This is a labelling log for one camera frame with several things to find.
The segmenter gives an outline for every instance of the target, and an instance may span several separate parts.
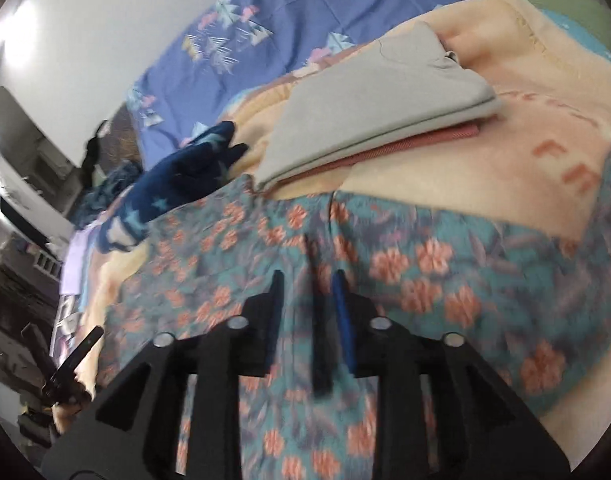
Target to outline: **orange flower pattern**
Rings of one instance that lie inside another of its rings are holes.
[[[446,274],[449,270],[448,261],[454,255],[449,244],[439,242],[436,238],[430,238],[424,244],[415,247],[419,268],[423,274],[436,272]]]
[[[304,480],[306,469],[298,456],[287,456],[283,459],[281,474],[285,480]]]
[[[107,384],[156,332],[193,337],[239,314],[282,270],[271,373],[240,378],[244,478],[370,476],[376,382],[340,381],[339,395],[313,399],[312,281],[330,297],[339,268],[353,291],[414,333],[462,332],[537,415],[609,346],[611,303],[588,298],[611,294],[610,202],[577,248],[450,211],[344,192],[274,201],[251,189],[244,176],[201,208],[186,205],[150,222],[153,256],[107,309],[98,374]],[[611,191],[599,193],[599,202],[607,199]],[[589,344],[593,351],[578,351]],[[431,414],[427,404],[429,425]]]
[[[341,471],[341,464],[329,449],[313,451],[312,469],[323,480],[332,480]]]
[[[426,278],[405,280],[401,284],[401,308],[406,312],[426,314],[441,297],[441,285],[430,283]]]
[[[342,202],[332,202],[330,206],[330,220],[344,224],[349,219],[348,208]]]
[[[265,240],[268,245],[279,245],[285,237],[286,230],[283,228],[283,225],[280,225],[269,229],[265,236]]]
[[[285,443],[279,430],[269,430],[263,435],[263,450],[275,458],[282,453]]]
[[[221,242],[220,247],[224,251],[227,251],[228,249],[234,247],[235,244],[236,244],[236,231],[234,229],[230,229],[230,231],[228,231],[226,235],[224,236],[224,239]]]
[[[569,238],[561,238],[559,240],[559,250],[561,254],[569,260],[572,260],[576,254],[579,244]]]
[[[371,457],[377,441],[377,412],[371,397],[365,401],[365,416],[361,422],[348,428],[348,454]]]
[[[334,257],[343,262],[354,263],[359,259],[359,254],[351,241],[344,239],[343,236],[335,236]]]
[[[408,256],[401,254],[398,248],[378,251],[370,260],[370,277],[387,285],[401,281],[401,274],[410,267]]]
[[[474,291],[467,285],[462,286],[456,294],[445,297],[445,318],[450,323],[458,323],[468,328],[481,313],[481,302]]]
[[[181,441],[177,447],[177,467],[178,473],[185,475],[186,463],[188,462],[188,442]]]
[[[230,302],[230,288],[228,286],[219,286],[215,290],[215,295],[212,298],[212,304],[221,308]]]
[[[307,212],[301,204],[295,204],[288,211],[288,225],[290,229],[301,229],[304,225],[304,220],[307,217]]]
[[[528,395],[536,395],[556,388],[563,378],[565,355],[557,352],[547,341],[541,341],[532,357],[521,365],[521,380]]]

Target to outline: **bed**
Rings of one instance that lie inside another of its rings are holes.
[[[459,0],[217,0],[128,97],[145,169],[292,70]]]

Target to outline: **metal bolt head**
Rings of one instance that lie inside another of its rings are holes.
[[[370,326],[375,330],[388,330],[392,326],[392,321],[387,317],[373,317],[370,320]]]
[[[452,348],[459,348],[465,343],[465,337],[457,332],[450,332],[443,336],[443,342],[446,346],[452,346]]]
[[[234,316],[228,319],[228,327],[232,330],[242,330],[248,326],[248,320],[244,316]]]
[[[152,343],[157,348],[164,348],[174,343],[174,336],[170,332],[161,332],[154,336]]]

